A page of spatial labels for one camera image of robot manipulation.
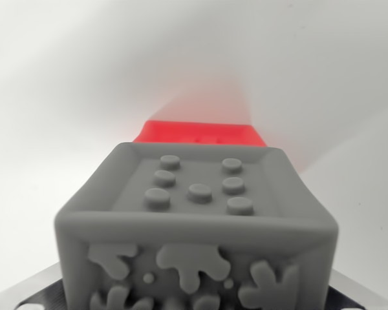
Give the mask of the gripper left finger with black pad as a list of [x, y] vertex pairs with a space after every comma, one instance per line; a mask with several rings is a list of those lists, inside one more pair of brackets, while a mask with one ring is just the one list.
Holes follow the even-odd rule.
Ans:
[[57, 262], [0, 292], [0, 309], [17, 309], [25, 303], [39, 303], [39, 308], [44, 305], [45, 309], [65, 309], [61, 278]]

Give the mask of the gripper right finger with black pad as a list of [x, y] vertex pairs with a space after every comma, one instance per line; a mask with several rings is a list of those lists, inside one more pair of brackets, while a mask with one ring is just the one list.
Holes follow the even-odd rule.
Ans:
[[332, 270], [325, 309], [388, 309], [388, 299]]

